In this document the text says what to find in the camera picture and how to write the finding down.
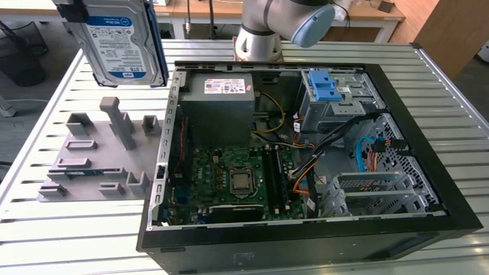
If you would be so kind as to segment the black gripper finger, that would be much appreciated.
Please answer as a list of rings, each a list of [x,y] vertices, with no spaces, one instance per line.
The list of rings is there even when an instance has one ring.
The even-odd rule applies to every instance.
[[[73,0],[66,4],[66,21],[85,22],[86,8],[82,0]]]

